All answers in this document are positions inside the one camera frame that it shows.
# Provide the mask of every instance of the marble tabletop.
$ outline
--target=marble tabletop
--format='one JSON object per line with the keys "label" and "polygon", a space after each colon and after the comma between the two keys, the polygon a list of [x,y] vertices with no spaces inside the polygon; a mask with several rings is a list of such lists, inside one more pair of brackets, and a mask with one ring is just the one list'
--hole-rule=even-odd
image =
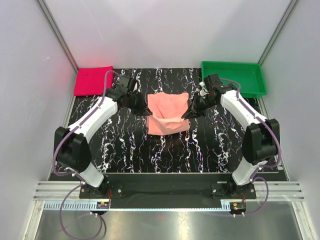
{"label": "marble tabletop", "polygon": [[[142,93],[189,93],[201,80],[200,68],[116,69],[136,78]],[[81,118],[98,96],[76,97],[69,124]],[[247,101],[259,111],[256,99]],[[122,108],[92,137],[92,162],[103,173],[216,173],[233,172],[242,158],[244,130],[223,107],[191,119],[189,131],[166,136],[148,135],[146,117]]]}

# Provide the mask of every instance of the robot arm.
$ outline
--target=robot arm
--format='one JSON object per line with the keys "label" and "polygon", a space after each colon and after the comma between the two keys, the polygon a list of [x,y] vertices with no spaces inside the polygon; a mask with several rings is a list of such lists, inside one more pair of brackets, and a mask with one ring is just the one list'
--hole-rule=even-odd
{"label": "robot arm", "polygon": [[75,129],[58,149],[56,160],[79,174],[88,185],[94,187],[97,197],[107,192],[108,179],[92,164],[88,143],[106,120],[122,107],[130,108],[132,114],[137,116],[152,115],[144,96],[138,90],[138,82],[134,78],[122,76],[119,84],[107,89],[106,96],[100,97],[81,119],[68,128],[59,127],[54,134],[54,150],[56,151],[64,137]]}
{"label": "robot arm", "polygon": [[247,186],[260,166],[265,165],[271,157],[278,154],[275,140],[264,127],[265,122],[280,140],[279,123],[275,119],[267,119],[255,111],[237,93],[231,83],[223,84],[217,74],[207,76],[195,91],[192,102],[182,118],[191,119],[206,115],[206,109],[221,105],[230,111],[245,130],[241,151],[243,158],[232,173],[228,183],[230,193]]}

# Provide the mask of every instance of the metallic floor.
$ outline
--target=metallic floor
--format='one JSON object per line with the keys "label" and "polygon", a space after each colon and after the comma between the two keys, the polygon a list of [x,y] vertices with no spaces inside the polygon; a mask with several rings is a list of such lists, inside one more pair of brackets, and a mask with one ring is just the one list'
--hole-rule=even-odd
{"label": "metallic floor", "polygon": [[[258,203],[249,202],[247,212]],[[76,238],[92,237],[100,226],[83,211],[64,211],[63,223]],[[259,213],[248,217],[229,217],[224,212],[110,211],[97,240],[301,240],[293,207],[289,202],[267,202]],[[36,240],[68,240],[61,230],[59,213],[45,210]]]}

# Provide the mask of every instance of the green bin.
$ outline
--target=green bin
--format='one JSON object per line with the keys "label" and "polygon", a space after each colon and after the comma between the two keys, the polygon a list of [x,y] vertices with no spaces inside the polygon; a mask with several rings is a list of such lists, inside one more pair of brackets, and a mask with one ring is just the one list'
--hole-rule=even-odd
{"label": "green bin", "polygon": [[221,79],[238,82],[244,98],[258,99],[267,94],[264,74],[258,63],[203,61],[201,70],[202,80],[208,75],[218,74]]}

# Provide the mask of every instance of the red mat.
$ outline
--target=red mat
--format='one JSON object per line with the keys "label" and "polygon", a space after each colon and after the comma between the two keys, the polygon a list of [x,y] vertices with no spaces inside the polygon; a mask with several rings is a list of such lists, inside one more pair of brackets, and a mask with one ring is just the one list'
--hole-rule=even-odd
{"label": "red mat", "polygon": [[[113,70],[112,66],[96,68],[80,68],[76,76],[74,96],[101,95],[104,92],[105,74]],[[111,88],[113,72],[108,74],[106,88]]]}

